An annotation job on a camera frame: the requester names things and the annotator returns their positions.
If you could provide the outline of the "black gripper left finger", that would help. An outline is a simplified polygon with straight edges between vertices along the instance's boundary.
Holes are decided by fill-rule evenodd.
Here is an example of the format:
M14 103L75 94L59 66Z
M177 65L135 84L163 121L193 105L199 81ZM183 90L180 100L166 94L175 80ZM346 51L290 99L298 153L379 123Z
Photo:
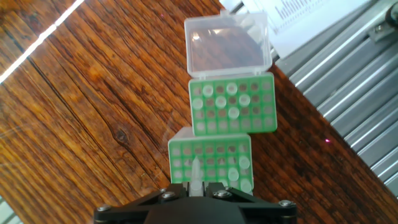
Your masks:
M102 205L94 210L94 223L144 223L150 211L188 197L188 183L170 184L120 207Z

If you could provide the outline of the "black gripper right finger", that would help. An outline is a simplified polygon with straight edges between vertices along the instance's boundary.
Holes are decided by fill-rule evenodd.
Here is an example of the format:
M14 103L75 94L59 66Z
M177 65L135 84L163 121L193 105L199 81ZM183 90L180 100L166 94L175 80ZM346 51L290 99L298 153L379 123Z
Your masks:
M226 203L217 205L216 211L242 218L243 223L297 223L297 204L291 200L268 202L234 187L226 187L221 182L204 182L203 186L204 196L211 198L213 203Z

